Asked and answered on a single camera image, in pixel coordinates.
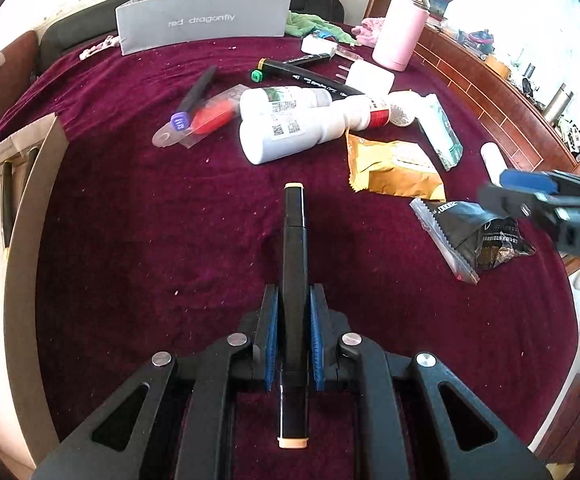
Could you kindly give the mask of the cardboard tray box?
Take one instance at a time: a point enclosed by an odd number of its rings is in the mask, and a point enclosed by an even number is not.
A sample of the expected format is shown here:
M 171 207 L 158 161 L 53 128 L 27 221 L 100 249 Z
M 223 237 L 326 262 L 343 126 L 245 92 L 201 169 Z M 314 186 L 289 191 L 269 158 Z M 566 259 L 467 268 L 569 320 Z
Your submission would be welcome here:
M 44 218 L 67 147 L 55 114 L 0 142 L 0 458 L 19 476 L 58 445 L 40 373 L 35 299 Z M 15 209 L 9 248 L 1 231 L 5 162 L 12 162 Z

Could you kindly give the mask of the red item clear packet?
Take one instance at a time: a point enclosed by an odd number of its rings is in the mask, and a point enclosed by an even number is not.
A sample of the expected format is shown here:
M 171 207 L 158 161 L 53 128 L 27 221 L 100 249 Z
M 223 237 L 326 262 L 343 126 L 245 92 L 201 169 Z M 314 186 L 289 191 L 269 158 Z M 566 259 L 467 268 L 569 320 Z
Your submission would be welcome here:
M 191 118 L 183 112 L 174 114 L 154 133 L 152 144 L 156 148 L 170 148 L 176 144 L 192 148 L 240 115 L 240 100 L 245 91 L 247 86 L 236 84 L 202 101 Z

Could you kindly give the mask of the large white pill bottle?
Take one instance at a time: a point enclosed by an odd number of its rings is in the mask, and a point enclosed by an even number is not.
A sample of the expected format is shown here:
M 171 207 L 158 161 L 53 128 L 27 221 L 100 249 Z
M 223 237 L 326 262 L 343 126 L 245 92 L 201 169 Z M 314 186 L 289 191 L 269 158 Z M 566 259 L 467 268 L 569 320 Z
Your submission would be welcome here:
M 243 120 L 239 139 L 247 160 L 262 165 L 337 140 L 346 129 L 342 113 L 333 107 L 320 107 Z

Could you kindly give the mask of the black snack packet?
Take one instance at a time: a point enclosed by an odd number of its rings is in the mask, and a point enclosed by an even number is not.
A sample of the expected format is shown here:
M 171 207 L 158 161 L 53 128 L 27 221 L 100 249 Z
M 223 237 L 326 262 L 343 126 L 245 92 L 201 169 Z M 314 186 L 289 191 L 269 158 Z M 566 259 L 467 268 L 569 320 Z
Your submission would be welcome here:
M 535 254 L 516 220 L 476 203 L 414 198 L 409 206 L 458 281 L 476 285 L 482 272 Z

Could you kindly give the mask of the pink cloth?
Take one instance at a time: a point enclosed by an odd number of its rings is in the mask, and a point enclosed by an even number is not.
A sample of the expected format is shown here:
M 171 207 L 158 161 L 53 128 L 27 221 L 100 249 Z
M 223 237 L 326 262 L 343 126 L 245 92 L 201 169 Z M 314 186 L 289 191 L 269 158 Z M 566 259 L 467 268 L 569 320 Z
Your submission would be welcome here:
M 374 48 L 381 35 L 385 18 L 364 18 L 352 28 L 352 35 L 364 47 Z

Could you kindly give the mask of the yellow snack packet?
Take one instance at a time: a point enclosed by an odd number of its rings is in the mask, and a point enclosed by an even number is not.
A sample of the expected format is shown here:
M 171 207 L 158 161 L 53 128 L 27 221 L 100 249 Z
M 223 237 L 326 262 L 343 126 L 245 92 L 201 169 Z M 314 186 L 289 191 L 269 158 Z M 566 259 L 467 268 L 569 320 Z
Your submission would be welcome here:
M 348 182 L 355 192 L 445 202 L 443 180 L 417 143 L 346 135 Z

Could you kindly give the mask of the green cloth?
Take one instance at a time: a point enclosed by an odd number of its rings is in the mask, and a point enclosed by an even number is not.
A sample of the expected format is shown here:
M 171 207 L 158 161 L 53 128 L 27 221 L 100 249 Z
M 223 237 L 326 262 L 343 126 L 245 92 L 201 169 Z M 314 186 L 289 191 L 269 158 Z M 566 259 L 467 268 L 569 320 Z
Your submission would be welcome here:
M 286 35 L 304 38 L 318 32 L 323 38 L 333 38 L 339 44 L 358 46 L 359 42 L 343 28 L 332 24 L 319 15 L 304 14 L 290 11 L 285 22 L 284 33 Z

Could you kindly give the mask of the black marker beige caps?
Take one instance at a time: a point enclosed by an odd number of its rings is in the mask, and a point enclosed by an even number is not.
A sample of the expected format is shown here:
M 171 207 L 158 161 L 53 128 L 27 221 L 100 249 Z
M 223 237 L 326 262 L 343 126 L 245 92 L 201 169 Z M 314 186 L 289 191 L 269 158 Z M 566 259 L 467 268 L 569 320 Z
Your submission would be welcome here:
M 308 442 L 309 285 L 305 190 L 299 182 L 284 187 L 284 224 L 280 280 L 282 307 L 278 444 L 300 450 Z

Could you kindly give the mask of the black marker green cap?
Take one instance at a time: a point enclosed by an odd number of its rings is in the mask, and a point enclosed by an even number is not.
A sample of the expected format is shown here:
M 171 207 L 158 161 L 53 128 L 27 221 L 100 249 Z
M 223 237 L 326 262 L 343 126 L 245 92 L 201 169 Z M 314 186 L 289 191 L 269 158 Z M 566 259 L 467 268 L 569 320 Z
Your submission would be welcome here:
M 294 64 L 272 60 L 271 58 L 261 58 L 255 70 L 251 71 L 250 77 L 253 82 L 262 82 L 266 77 L 291 78 L 307 84 L 307 86 L 326 90 L 337 99 L 346 99 L 349 96 L 361 96 L 363 92 L 354 89 L 347 84 L 341 84 L 326 76 L 322 76 Z

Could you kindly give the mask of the maroon bed blanket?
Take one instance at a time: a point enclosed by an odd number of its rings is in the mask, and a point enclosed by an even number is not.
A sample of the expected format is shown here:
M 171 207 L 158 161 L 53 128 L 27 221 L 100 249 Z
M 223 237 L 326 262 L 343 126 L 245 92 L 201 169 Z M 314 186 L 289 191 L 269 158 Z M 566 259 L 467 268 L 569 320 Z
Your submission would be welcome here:
M 61 440 L 155 351 L 183 356 L 225 338 L 279 280 L 283 188 L 305 186 L 309 277 L 353 330 L 385 350 L 436 354 L 523 442 L 537 433 L 570 367 L 575 320 L 548 238 L 460 283 L 408 200 L 356 193 L 343 141 L 263 166 L 236 125 L 195 148 L 152 134 L 211 64 L 224 90 L 291 38 L 182 44 L 125 56 L 66 55 L 0 118 L 0 141 L 55 114 L 69 142 L 40 242 L 40 370 Z

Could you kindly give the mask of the pink thermos bottle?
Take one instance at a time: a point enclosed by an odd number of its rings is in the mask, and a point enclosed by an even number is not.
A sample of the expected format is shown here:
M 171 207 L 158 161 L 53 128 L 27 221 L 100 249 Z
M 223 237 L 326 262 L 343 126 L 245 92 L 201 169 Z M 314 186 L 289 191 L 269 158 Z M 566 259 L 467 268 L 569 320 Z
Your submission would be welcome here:
M 392 0 L 372 51 L 373 60 L 389 70 L 404 72 L 428 16 L 427 0 Z

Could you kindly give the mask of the black pen in tray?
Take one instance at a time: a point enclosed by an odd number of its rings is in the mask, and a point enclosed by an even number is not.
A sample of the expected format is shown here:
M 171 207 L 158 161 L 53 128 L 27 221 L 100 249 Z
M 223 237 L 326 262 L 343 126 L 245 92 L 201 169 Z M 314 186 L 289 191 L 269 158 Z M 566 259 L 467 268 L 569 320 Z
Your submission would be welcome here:
M 5 162 L 1 177 L 1 231 L 4 248 L 10 247 L 14 221 L 13 167 L 12 162 Z

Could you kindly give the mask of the white usb charger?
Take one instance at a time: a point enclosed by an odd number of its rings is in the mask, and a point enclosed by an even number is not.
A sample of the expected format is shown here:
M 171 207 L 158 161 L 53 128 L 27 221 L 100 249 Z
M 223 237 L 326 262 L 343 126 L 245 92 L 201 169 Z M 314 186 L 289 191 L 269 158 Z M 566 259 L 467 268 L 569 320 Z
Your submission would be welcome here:
M 308 35 L 302 40 L 301 51 L 308 55 L 325 54 L 332 58 L 337 52 L 337 43 L 329 39 Z

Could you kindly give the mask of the thin black pen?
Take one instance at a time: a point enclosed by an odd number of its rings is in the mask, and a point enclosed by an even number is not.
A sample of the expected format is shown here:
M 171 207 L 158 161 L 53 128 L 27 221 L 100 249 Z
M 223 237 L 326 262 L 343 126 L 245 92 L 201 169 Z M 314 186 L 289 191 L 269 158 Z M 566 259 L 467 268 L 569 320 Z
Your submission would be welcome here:
M 284 61 L 284 64 L 299 67 L 307 67 L 321 62 L 329 62 L 331 60 L 332 56 L 329 55 L 328 53 L 307 54 L 300 56 L 299 58 L 292 58 L 291 60 L 286 60 Z

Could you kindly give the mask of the teal cartoon tissue pack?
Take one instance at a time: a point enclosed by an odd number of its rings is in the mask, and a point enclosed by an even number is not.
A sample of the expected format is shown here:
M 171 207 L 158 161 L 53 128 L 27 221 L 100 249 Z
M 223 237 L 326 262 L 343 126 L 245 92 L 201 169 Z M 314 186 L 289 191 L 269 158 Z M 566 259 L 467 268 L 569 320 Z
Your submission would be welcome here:
M 417 119 L 427 140 L 446 171 L 455 168 L 464 154 L 464 147 L 436 94 L 421 96 Z

